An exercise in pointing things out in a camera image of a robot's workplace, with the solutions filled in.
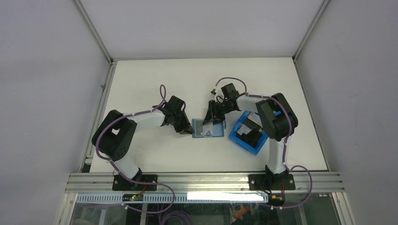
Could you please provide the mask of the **white VIP card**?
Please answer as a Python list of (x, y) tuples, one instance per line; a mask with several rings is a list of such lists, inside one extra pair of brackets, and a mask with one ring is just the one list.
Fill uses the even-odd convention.
[(224, 137), (223, 123), (208, 123), (202, 127), (204, 137)]

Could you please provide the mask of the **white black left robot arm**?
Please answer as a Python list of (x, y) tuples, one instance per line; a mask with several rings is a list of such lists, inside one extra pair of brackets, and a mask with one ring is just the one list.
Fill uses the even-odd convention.
[(185, 112), (186, 103), (176, 96), (162, 100), (157, 106), (135, 114), (111, 110), (95, 131), (91, 142), (99, 158), (108, 161), (123, 178), (129, 190), (143, 185), (142, 170), (128, 155), (134, 134), (150, 128), (173, 126), (181, 135), (193, 134), (194, 129)]

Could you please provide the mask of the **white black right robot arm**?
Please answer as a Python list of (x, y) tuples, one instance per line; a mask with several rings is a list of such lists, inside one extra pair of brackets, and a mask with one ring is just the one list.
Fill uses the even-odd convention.
[(225, 115), (233, 111), (250, 111), (259, 115), (263, 131), (269, 140), (269, 157), (265, 170), (261, 174), (248, 176), (250, 190), (294, 190), (293, 175), (286, 164), (287, 144), (298, 126), (298, 118), (282, 93), (270, 97), (239, 93), (234, 84), (221, 88), (223, 100), (216, 98), (208, 103), (203, 120), (211, 122), (225, 121)]

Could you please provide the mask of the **blue plastic bin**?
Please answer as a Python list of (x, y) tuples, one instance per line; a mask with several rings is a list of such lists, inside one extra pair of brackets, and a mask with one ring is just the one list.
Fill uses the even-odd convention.
[(261, 126), (259, 115), (251, 111), (244, 111), (232, 128), (229, 139), (256, 156), (268, 136)]

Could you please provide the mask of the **teal leather card holder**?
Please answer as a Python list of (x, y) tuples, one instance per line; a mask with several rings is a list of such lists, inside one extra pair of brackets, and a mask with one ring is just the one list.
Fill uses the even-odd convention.
[(192, 119), (192, 127), (194, 133), (192, 138), (218, 138), (224, 137), (224, 124), (223, 123), (208, 123), (202, 124), (202, 119)]

